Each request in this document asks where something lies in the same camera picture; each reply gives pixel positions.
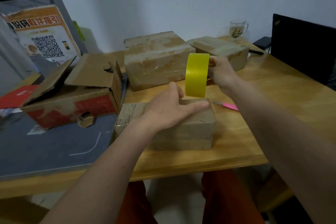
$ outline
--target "person's left hand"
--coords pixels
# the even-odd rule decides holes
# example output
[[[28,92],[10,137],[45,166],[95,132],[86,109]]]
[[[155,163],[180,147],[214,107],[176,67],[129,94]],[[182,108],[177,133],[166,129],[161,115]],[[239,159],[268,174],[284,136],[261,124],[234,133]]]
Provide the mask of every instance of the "person's left hand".
[[[209,106],[207,101],[180,105],[179,98],[183,96],[184,93],[181,88],[175,82],[170,82],[165,91],[153,97],[141,118],[145,119],[157,133],[176,125],[192,113],[202,111]]]

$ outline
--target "glass cup with tea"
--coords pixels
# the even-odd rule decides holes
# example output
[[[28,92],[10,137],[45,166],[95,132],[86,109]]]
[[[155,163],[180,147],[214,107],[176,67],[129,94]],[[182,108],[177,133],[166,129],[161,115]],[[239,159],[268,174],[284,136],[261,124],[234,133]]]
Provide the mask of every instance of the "glass cup with tea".
[[[247,29],[249,28],[249,24],[246,23],[245,20],[233,20],[230,21],[230,30],[229,30],[229,36],[232,40],[239,40],[240,36],[244,34]]]

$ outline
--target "red paper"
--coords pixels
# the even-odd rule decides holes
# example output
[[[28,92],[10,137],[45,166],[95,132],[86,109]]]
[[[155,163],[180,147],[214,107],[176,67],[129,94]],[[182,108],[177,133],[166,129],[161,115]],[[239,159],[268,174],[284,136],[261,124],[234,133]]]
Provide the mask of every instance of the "red paper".
[[[37,87],[25,85],[0,97],[0,109],[20,107]]]

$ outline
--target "torn poster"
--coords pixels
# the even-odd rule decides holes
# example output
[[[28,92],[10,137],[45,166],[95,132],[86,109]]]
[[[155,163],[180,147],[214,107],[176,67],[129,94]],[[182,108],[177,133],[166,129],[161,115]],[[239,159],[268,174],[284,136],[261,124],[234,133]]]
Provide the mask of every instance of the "torn poster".
[[[2,18],[29,56],[42,55],[45,59],[58,63],[81,56],[56,5],[2,14]]]

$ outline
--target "black monitor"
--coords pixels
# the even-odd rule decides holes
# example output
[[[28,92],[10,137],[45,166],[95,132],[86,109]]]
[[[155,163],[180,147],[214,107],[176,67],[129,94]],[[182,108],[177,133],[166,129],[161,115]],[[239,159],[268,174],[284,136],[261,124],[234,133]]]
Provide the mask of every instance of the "black monitor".
[[[273,14],[272,56],[327,85],[336,61],[336,29]]]

